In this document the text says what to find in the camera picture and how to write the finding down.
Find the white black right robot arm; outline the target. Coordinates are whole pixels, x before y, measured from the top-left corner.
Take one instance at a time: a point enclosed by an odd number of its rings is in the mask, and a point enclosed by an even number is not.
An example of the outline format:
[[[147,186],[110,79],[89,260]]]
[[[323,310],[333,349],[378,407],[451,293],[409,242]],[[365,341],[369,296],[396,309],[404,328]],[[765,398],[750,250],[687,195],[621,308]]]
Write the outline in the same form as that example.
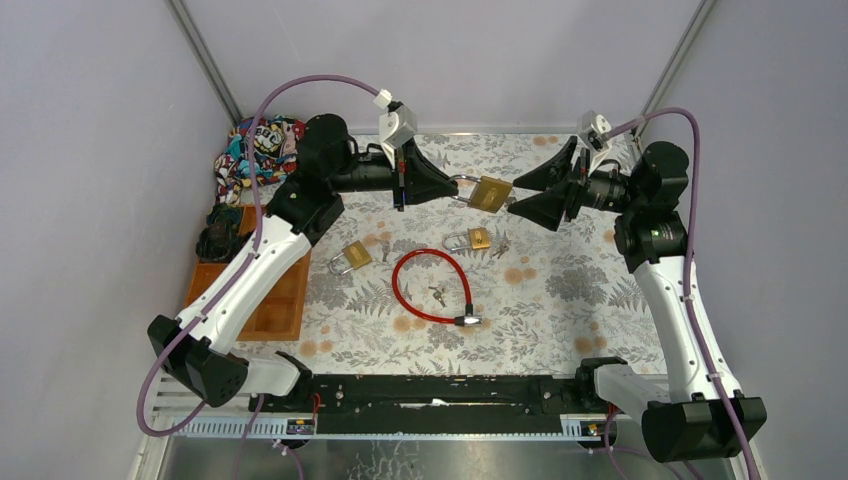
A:
[[[623,174],[615,160],[594,160],[571,138],[515,180],[530,196],[508,208],[552,231],[584,208],[615,214],[616,248],[650,309],[668,384],[659,387],[623,359],[607,357],[581,363],[573,396],[583,410],[609,403],[636,420],[661,463],[742,454],[767,419],[763,400],[745,394],[723,360],[701,301],[677,210],[688,168],[683,149],[659,141]]]

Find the silver keys of cable lock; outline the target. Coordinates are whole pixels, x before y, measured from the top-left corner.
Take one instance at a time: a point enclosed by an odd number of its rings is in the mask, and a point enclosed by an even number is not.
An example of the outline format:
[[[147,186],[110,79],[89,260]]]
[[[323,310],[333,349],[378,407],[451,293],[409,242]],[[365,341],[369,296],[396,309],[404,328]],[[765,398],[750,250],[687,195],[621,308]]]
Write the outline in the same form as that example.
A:
[[[429,286],[428,289],[431,291],[431,295],[435,301],[437,301],[442,308],[446,307],[446,289],[441,286]]]

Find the brass padlock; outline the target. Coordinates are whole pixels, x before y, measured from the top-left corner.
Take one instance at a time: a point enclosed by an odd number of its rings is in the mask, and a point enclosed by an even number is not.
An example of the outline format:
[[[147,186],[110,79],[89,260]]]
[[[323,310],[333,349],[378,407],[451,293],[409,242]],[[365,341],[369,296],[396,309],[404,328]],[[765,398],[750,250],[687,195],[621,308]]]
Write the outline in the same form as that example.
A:
[[[442,241],[442,247],[450,253],[487,250],[491,246],[492,240],[489,232],[483,227],[471,228],[464,233],[448,235]]]
[[[468,197],[455,195],[453,196],[454,200],[464,203],[470,208],[488,213],[497,213],[506,204],[513,189],[510,182],[488,176],[474,177],[459,174],[451,176],[450,179],[474,184],[474,189]]]
[[[373,261],[365,245],[357,240],[346,247],[328,262],[328,269],[334,275],[346,275]]]

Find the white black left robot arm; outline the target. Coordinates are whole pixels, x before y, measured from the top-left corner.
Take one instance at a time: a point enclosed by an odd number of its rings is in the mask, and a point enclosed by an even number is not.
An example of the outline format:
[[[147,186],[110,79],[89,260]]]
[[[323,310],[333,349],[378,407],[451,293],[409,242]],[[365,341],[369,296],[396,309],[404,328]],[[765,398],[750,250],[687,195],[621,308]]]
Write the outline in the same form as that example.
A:
[[[294,172],[261,208],[247,243],[224,271],[176,318],[157,316],[147,334],[157,367],[220,407],[239,394],[270,395],[288,411],[309,401],[306,367],[287,354],[251,357],[234,350],[262,300],[308,254],[344,211],[348,192],[388,191],[403,210],[458,196],[459,176],[432,164],[412,133],[376,152],[358,152],[335,114],[309,119],[297,144]]]

